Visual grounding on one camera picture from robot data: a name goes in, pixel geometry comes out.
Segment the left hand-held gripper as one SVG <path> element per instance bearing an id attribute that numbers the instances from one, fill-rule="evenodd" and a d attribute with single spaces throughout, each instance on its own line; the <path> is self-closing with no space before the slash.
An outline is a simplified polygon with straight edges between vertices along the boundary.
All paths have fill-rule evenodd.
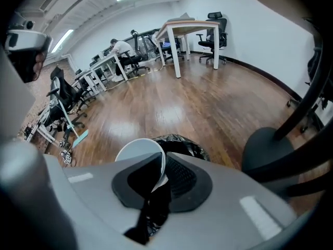
<path id="1" fill-rule="evenodd" d="M 33 66 L 38 53 L 46 54 L 53 42 L 51 36 L 34 31 L 34 23 L 25 19 L 11 21 L 4 49 L 24 83 L 33 82 Z"/>

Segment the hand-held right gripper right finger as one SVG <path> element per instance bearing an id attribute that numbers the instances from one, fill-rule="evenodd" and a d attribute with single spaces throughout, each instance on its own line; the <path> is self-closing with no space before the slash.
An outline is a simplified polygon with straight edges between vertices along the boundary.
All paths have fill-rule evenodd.
<path id="1" fill-rule="evenodd" d="M 212 191 L 197 209 L 169 214 L 149 248 L 286 248 L 297 216 L 283 199 L 239 170 L 177 153 L 168 159 L 204 170 Z"/>

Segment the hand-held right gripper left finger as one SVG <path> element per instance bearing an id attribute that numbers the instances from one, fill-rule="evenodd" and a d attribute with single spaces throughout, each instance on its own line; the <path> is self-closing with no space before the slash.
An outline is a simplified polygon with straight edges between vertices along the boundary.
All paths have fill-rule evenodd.
<path id="1" fill-rule="evenodd" d="M 92 167 L 62 168 L 52 155 L 44 155 L 48 176 L 49 205 L 57 208 L 48 223 L 51 242 L 56 249 L 146 249 L 124 236 L 137 224 L 140 211 L 126 208 L 114 194 L 111 182 L 115 174 L 159 154 Z"/>

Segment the person's left hand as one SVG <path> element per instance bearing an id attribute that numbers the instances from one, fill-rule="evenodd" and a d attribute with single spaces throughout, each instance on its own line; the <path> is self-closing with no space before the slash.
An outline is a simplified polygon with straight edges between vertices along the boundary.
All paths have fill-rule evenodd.
<path id="1" fill-rule="evenodd" d="M 40 52 L 36 55 L 35 64 L 33 66 L 33 72 L 34 72 L 33 81 L 36 81 L 39 78 L 45 59 L 46 59 L 46 54 L 43 52 Z"/>

